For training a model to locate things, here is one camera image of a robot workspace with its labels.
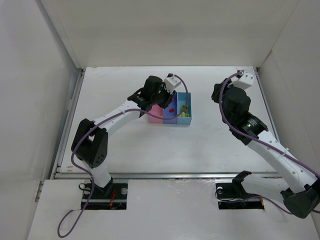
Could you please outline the green lego block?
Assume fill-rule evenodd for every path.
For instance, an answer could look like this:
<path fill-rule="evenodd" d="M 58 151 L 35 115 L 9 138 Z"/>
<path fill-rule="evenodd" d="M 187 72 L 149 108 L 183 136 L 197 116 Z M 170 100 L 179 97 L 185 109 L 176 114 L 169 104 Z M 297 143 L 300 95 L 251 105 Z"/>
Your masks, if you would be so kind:
<path fill-rule="evenodd" d="M 182 111 L 182 112 L 186 112 L 187 110 L 188 110 L 188 106 L 184 104 L 184 105 L 181 107 L 181 111 Z"/>

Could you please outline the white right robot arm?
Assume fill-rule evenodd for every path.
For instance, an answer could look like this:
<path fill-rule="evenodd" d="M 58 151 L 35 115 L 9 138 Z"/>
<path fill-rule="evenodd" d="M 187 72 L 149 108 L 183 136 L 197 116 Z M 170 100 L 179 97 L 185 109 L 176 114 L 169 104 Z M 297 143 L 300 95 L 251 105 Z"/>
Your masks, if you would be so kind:
<path fill-rule="evenodd" d="M 240 197 L 260 195 L 282 202 L 289 212 L 306 218 L 320 203 L 320 175 L 284 148 L 268 127 L 249 112 L 251 99 L 229 80 L 214 85 L 211 99 L 219 105 L 222 121 L 232 135 L 260 155 L 281 176 L 281 181 L 264 180 L 242 171 L 233 183 Z"/>

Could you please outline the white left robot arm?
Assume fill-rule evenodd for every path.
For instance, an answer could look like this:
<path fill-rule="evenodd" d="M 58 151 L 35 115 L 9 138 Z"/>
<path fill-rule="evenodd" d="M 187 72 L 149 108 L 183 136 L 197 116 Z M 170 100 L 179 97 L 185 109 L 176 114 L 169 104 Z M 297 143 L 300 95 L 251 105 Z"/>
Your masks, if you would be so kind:
<path fill-rule="evenodd" d="M 157 105 L 169 106 L 181 80 L 169 74 L 165 79 L 150 75 L 144 86 L 130 95 L 112 112 L 96 119 L 83 119 L 71 145 L 72 157 L 83 162 L 93 187 L 106 197 L 112 190 L 113 178 L 108 172 L 107 155 L 109 138 L 129 122 L 142 117 Z"/>

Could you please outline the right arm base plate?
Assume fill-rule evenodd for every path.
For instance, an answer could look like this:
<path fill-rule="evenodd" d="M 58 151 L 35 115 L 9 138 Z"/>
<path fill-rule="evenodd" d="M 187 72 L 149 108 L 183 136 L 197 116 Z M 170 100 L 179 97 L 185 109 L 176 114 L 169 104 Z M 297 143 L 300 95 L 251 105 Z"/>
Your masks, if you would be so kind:
<path fill-rule="evenodd" d="M 215 197 L 219 210 L 264 210 L 264 202 L 257 194 L 247 193 L 242 182 L 250 171 L 242 171 L 229 182 L 215 184 Z"/>

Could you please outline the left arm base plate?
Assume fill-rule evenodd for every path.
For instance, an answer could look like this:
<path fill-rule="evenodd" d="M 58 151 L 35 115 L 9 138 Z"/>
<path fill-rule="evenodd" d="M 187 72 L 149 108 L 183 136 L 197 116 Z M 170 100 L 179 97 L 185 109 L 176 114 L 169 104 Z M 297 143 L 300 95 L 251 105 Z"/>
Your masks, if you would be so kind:
<path fill-rule="evenodd" d="M 102 193 L 98 187 L 89 199 L 85 210 L 126 210 L 128 183 L 114 183 L 107 193 Z"/>

